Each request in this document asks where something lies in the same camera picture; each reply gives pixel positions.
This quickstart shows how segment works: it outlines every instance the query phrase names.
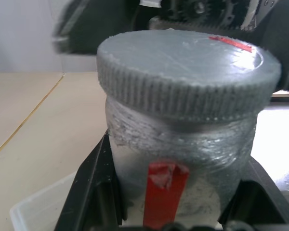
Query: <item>red tape strip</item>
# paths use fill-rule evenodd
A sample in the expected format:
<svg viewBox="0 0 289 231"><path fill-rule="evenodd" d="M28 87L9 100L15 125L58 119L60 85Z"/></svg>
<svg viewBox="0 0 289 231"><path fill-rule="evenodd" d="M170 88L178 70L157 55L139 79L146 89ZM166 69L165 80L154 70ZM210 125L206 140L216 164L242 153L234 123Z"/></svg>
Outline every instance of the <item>red tape strip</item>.
<svg viewBox="0 0 289 231"><path fill-rule="evenodd" d="M240 42L228 39L228 38L224 38L224 37L220 37L220 36L210 36L209 39L218 40L218 41L227 43L229 45L238 47L238 48L240 48L242 50L248 51L250 53L252 52L252 47L251 46L245 45L243 43L240 43Z"/></svg>
<svg viewBox="0 0 289 231"><path fill-rule="evenodd" d="M189 170L175 162L153 162L149 165L143 225L160 229L174 222Z"/></svg>

